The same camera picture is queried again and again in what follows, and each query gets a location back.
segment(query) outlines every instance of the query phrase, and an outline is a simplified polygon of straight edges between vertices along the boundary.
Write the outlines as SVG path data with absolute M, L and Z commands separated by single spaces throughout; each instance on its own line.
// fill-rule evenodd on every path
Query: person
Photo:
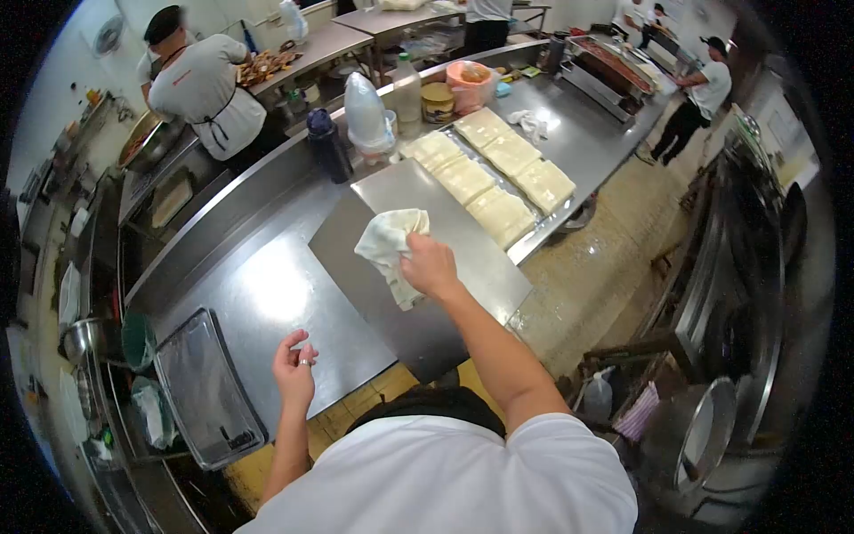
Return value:
M 237 86 L 237 65 L 251 63 L 246 46 L 226 35 L 187 44 L 180 13 L 163 9 L 145 41 L 163 58 L 149 91 L 149 106 L 164 120 L 192 125 L 210 155 L 235 175 L 287 141 L 284 124 Z
M 643 0 L 617 0 L 617 12 L 611 20 L 611 28 L 629 41 L 634 32 L 643 31 Z
M 170 11 L 177 12 L 178 17 L 181 20 L 180 26 L 186 30 L 186 18 L 184 16 L 184 8 L 180 6 L 169 6 L 164 8 L 162 11 Z M 195 44 L 198 42 L 198 39 L 191 33 L 186 32 L 187 39 L 186 44 L 189 46 L 191 44 Z M 156 53 L 151 51 L 151 49 L 146 48 L 145 54 L 139 59 L 139 63 L 137 64 L 137 79 L 140 84 L 140 91 L 143 93 L 143 100 L 145 100 L 145 105 L 149 106 L 149 91 L 151 91 L 151 82 L 155 80 L 157 74 L 160 73 L 163 68 L 163 60 Z
M 649 10 L 649 13 L 646 14 L 646 24 L 644 24 L 643 31 L 641 32 L 642 39 L 640 40 L 639 49 L 645 50 L 646 47 L 649 46 L 649 42 L 652 40 L 652 36 L 655 35 L 655 32 L 661 32 L 668 36 L 673 35 L 673 32 L 665 27 L 662 22 L 662 18 L 666 16 L 667 14 L 664 12 L 664 6 L 660 3 L 656 3 L 652 9 Z
M 512 0 L 469 0 L 465 9 L 463 56 L 501 48 L 510 33 Z
M 677 86 L 687 89 L 687 99 L 664 125 L 664 132 L 655 148 L 649 152 L 643 148 L 635 152 L 645 163 L 655 165 L 661 158 L 662 164 L 667 166 L 685 149 L 698 128 L 711 125 L 711 118 L 732 89 L 733 80 L 725 62 L 726 45 L 717 37 L 700 40 L 708 45 L 711 61 L 700 72 L 675 80 Z
M 403 276 L 457 326 L 506 426 L 471 390 L 416 386 L 359 417 L 307 471 L 322 358 L 293 332 L 272 361 L 282 411 L 261 508 L 236 532 L 631 532 L 637 499 L 616 450 L 471 296 L 447 245 L 417 233 L 407 244 Z

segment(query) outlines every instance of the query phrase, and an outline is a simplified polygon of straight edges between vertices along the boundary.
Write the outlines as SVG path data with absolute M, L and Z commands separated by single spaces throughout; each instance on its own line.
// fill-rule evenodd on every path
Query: pastry dough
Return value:
M 467 157 L 454 161 L 433 175 L 463 206 L 495 185 L 492 176 Z
M 486 145 L 481 154 L 509 178 L 518 176 L 531 163 L 540 159 L 541 152 L 515 132 L 505 132 Z
M 465 157 L 459 146 L 441 132 L 430 132 L 424 137 L 412 141 L 401 149 L 401 154 L 414 158 L 433 174 L 455 160 Z
M 521 198 L 498 186 L 483 193 L 465 209 L 504 250 L 530 232 L 536 223 L 534 214 Z
M 576 185 L 550 161 L 534 161 L 511 179 L 546 215 L 570 197 Z
M 454 122 L 453 128 L 478 150 L 502 133 L 511 131 L 510 126 L 489 108 L 466 115 Z

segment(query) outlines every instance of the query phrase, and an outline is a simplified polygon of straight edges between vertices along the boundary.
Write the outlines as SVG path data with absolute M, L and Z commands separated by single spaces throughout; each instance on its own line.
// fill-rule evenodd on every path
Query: white wall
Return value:
M 174 0 L 84 0 L 74 11 L 44 58 L 21 110 L 6 181 L 13 194 L 20 194 L 32 169 L 49 157 L 62 129 L 80 119 L 88 104 L 85 98 L 88 88 L 109 90 L 116 96 L 127 97 L 138 114 L 145 111 L 136 76 L 137 63 L 145 52 L 142 36 L 154 13 L 172 4 Z M 249 30 L 261 49 L 278 47 L 284 41 L 282 27 L 263 22 L 278 12 L 278 0 L 183 0 L 181 4 L 187 9 L 190 29 L 204 36 L 222 32 L 232 22 L 245 19 L 250 22 Z M 120 47 L 106 57 L 95 58 L 81 30 L 98 26 L 99 13 L 116 9 L 126 19 Z M 333 13 L 333 2 L 306 9 L 309 31 L 325 24 Z M 239 25 L 227 33 L 243 40 Z M 70 89 L 72 83 L 77 84 L 76 91 Z M 129 134 L 125 130 L 131 126 L 110 123 L 105 127 L 96 147 L 100 154 L 93 156 L 98 159 L 99 168 L 111 159 L 110 154 L 118 155 Z M 27 205 L 18 204 L 21 222 L 28 209 Z

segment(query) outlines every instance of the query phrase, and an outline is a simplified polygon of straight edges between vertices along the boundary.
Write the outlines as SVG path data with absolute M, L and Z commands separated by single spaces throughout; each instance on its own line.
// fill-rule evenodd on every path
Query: stainless steel table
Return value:
M 460 22 L 462 22 L 465 19 L 465 11 L 454 13 L 427 3 L 414 11 L 382 11 L 379 7 L 357 9 L 335 17 L 332 22 L 374 37 L 374 61 L 377 63 L 379 80 L 373 80 L 373 82 L 375 86 L 379 87 L 383 84 L 383 50 L 381 46 L 386 38 L 401 33 L 407 28 L 453 17 L 459 17 Z

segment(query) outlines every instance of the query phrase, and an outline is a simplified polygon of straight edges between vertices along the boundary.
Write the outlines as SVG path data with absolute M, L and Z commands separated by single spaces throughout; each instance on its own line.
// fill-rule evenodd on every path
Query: black cap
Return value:
M 719 37 L 701 37 L 700 41 L 708 44 L 711 48 L 721 53 L 721 56 L 727 56 L 727 45 L 723 43 Z
M 151 17 L 149 27 L 145 28 L 143 39 L 149 46 L 160 44 L 163 39 L 175 33 L 183 21 L 184 10 L 181 6 L 163 8 Z

